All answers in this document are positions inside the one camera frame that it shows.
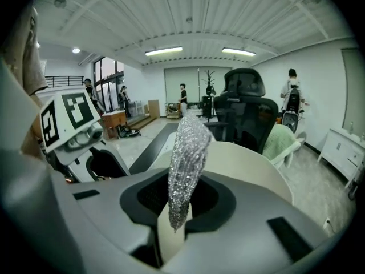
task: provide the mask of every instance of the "man in black shirt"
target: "man in black shirt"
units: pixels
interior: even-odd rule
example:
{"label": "man in black shirt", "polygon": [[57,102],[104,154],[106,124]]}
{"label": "man in black shirt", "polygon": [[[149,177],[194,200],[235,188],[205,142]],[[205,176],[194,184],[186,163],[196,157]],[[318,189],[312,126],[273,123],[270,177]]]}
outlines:
{"label": "man in black shirt", "polygon": [[188,95],[186,93],[186,90],[185,90],[185,84],[180,84],[180,89],[181,89],[181,96],[180,96],[180,99],[179,99],[179,102],[180,102],[180,106],[181,106],[181,112],[182,112],[182,115],[184,116],[186,111],[188,110]]}
{"label": "man in black shirt", "polygon": [[86,78],[85,81],[85,87],[86,87],[86,92],[87,94],[89,95],[91,101],[92,101],[92,104],[94,105],[95,108],[98,108],[98,100],[96,98],[96,94],[94,92],[94,88],[93,86],[91,85],[91,80]]}

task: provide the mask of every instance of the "chair headrest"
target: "chair headrest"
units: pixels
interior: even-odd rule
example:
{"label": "chair headrest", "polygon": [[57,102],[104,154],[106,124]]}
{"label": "chair headrest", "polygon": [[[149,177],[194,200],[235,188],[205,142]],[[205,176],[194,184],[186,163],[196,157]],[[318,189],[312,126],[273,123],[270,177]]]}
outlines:
{"label": "chair headrest", "polygon": [[265,86],[260,74],[250,68],[239,68],[224,75],[226,86],[221,95],[228,97],[264,96]]}

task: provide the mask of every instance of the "tiled floor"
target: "tiled floor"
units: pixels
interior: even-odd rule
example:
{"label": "tiled floor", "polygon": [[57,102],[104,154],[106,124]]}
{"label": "tiled floor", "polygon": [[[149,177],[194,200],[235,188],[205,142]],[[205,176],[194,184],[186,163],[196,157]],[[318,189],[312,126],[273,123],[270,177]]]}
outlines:
{"label": "tiled floor", "polygon": [[[130,167],[167,123],[177,122],[158,119],[141,129],[142,136],[111,142]],[[338,231],[351,220],[355,203],[344,191],[346,180],[325,162],[317,163],[317,157],[315,152],[304,146],[295,152],[291,167],[282,166],[280,171],[294,194],[294,205],[319,226],[329,217],[334,231]],[[333,235],[330,227],[326,232]]]}

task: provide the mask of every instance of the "white cabinet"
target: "white cabinet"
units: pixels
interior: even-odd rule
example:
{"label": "white cabinet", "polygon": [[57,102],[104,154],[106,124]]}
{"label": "white cabinet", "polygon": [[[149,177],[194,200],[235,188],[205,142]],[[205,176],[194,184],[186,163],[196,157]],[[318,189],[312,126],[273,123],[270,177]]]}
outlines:
{"label": "white cabinet", "polygon": [[365,142],[344,129],[330,129],[318,161],[322,158],[351,181],[365,159]]}

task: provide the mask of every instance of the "black mesh chair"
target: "black mesh chair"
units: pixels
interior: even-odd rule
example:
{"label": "black mesh chair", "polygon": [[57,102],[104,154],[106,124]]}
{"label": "black mesh chair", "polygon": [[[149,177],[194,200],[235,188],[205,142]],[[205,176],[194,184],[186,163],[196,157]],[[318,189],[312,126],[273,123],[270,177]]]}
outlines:
{"label": "black mesh chair", "polygon": [[[273,100],[262,98],[265,86],[256,70],[235,69],[224,77],[225,89],[221,96],[214,98],[214,108],[225,134],[221,130],[221,139],[216,139],[234,142],[261,154],[278,116],[278,106]],[[207,126],[211,130],[215,128],[214,123]]]}

